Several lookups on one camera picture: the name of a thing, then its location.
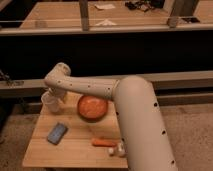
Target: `wooden surface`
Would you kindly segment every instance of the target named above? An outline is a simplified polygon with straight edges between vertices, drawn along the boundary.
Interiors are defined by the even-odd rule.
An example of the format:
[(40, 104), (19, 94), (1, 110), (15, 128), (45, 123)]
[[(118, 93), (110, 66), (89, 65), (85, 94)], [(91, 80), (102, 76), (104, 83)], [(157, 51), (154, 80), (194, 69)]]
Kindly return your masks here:
[(200, 0), (194, 15), (201, 23), (213, 24), (213, 0)]
[[(79, 94), (69, 93), (58, 114), (50, 113), (45, 106), (42, 108), (23, 160), (24, 167), (127, 168), (125, 158), (109, 157), (107, 148), (93, 147), (90, 142), (92, 137), (120, 139), (113, 103), (110, 102), (101, 121), (88, 123), (77, 115), (79, 98)], [(54, 146), (46, 137), (57, 122), (67, 125), (69, 131)]]
[[(125, 1), (89, 1), (90, 26), (108, 19), (118, 26), (166, 24), (169, 14), (162, 9), (148, 11), (129, 10)], [(113, 4), (116, 8), (98, 10), (95, 4)], [(25, 19), (21, 28), (80, 27), (78, 2), (38, 2)]]

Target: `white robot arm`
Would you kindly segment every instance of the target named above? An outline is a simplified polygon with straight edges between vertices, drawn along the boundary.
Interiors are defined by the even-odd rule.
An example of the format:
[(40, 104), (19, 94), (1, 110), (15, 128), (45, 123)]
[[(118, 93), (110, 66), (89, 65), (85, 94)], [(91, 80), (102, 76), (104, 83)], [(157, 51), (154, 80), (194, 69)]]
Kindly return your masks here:
[(58, 63), (45, 77), (52, 94), (66, 91), (114, 101), (129, 171), (178, 171), (152, 84), (137, 76), (122, 80), (70, 77)]

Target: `cup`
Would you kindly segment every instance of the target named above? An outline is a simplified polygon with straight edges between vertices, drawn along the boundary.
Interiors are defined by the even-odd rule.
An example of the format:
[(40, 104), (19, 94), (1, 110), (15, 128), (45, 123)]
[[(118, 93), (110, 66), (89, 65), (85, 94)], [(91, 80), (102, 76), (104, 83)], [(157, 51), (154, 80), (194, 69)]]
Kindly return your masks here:
[(41, 96), (41, 102), (50, 110), (50, 112), (56, 113), (60, 109), (58, 98), (52, 96), (48, 91)]

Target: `paper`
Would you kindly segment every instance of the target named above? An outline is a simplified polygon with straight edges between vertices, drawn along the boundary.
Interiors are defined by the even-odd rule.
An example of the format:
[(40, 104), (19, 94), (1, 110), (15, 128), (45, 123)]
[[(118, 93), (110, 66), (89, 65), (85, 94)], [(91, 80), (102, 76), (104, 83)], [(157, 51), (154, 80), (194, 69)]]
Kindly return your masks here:
[(95, 4), (95, 7), (99, 10), (108, 10), (108, 9), (114, 9), (115, 8), (115, 6), (113, 4), (104, 4), (104, 5)]
[(112, 21), (105, 19), (104, 21), (101, 21), (100, 23), (97, 23), (96, 26), (115, 26), (116, 23), (113, 23)]

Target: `gray floor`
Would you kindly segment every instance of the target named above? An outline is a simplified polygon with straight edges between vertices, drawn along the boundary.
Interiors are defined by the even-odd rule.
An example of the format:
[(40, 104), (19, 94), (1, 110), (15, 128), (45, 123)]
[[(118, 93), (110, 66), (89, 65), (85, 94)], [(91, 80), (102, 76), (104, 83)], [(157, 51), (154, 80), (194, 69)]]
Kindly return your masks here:
[[(213, 104), (164, 106), (161, 110), (179, 170), (212, 171)], [(9, 117), (0, 136), (0, 171), (44, 170), (22, 167), (37, 118), (38, 114)]]

